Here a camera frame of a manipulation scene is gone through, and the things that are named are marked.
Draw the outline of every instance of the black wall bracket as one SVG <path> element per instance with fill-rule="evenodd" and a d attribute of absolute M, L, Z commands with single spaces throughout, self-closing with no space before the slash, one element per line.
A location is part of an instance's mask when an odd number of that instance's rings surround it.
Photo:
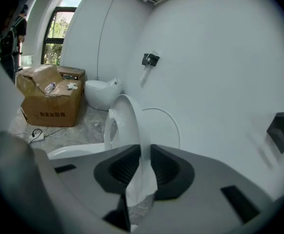
<path fill-rule="evenodd" d="M 284 112 L 275 115 L 267 133 L 270 135 L 281 154 L 284 153 Z"/>
<path fill-rule="evenodd" d="M 142 65 L 155 67 L 160 57 L 154 54 L 144 54 L 142 59 Z"/>

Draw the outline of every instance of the brown cardboard box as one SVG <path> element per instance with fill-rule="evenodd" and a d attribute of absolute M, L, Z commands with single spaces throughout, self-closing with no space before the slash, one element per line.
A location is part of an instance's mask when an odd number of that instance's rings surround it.
<path fill-rule="evenodd" d="M 44 89 L 55 82 L 55 88 L 45 94 Z M 68 90 L 67 84 L 76 83 L 78 89 Z M 24 94 L 21 105 L 31 125 L 71 127 L 75 125 L 80 99 L 81 81 L 63 79 L 55 65 L 39 65 L 17 73 L 16 86 Z"/>
<path fill-rule="evenodd" d="M 65 66 L 56 66 L 58 72 L 63 77 L 63 75 L 76 77 L 76 80 L 81 81 L 81 89 L 83 91 L 84 83 L 85 83 L 85 70 L 80 68 L 72 68 Z"/>

